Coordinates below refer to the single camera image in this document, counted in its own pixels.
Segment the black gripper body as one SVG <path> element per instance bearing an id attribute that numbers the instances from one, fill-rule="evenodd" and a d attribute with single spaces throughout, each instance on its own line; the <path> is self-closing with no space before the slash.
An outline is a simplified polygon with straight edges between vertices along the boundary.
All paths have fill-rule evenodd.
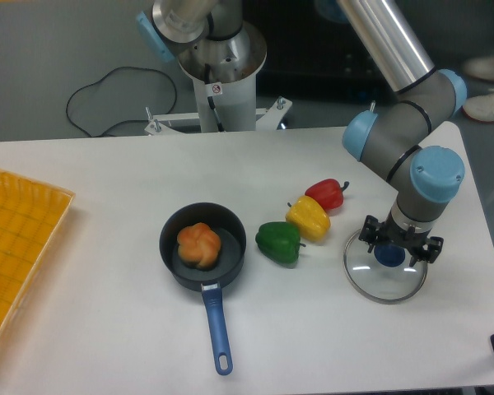
<path id="1" fill-rule="evenodd" d="M 426 244 L 428 231 L 416 232 L 414 226 L 410 225 L 408 230 L 399 227 L 394 221 L 385 221 L 379 230 L 378 245 L 394 244 L 398 247 L 414 252 Z"/>

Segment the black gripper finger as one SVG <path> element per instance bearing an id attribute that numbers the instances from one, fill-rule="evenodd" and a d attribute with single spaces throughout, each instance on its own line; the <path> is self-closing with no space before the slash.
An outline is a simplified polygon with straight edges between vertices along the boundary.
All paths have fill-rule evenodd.
<path id="1" fill-rule="evenodd" d="M 439 257 L 443 245 L 444 239 L 437 236 L 418 240 L 409 248 L 409 266 L 413 267 L 417 262 L 433 263 Z"/>
<path id="2" fill-rule="evenodd" d="M 367 245 L 367 252 L 371 253 L 374 247 L 383 242 L 383 223 L 372 215 L 367 215 L 358 239 Z"/>

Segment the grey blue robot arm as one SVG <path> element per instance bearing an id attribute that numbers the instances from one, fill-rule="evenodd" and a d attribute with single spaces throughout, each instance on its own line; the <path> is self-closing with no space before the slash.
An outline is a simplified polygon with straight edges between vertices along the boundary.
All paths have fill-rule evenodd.
<path id="1" fill-rule="evenodd" d="M 365 219 L 360 239 L 370 249 L 395 245 L 413 262 L 434 262 L 443 241 L 431 229 L 464 178 L 452 150 L 421 142 L 466 100 L 464 81 L 438 70 L 397 5 L 342 1 L 344 16 L 398 97 L 385 115 L 359 113 L 346 127 L 343 146 L 397 192 L 385 221 Z M 203 132 L 251 131 L 255 78 L 267 56 L 263 36 L 244 21 L 238 1 L 156 1 L 136 18 L 149 47 L 176 60 L 193 81 Z"/>

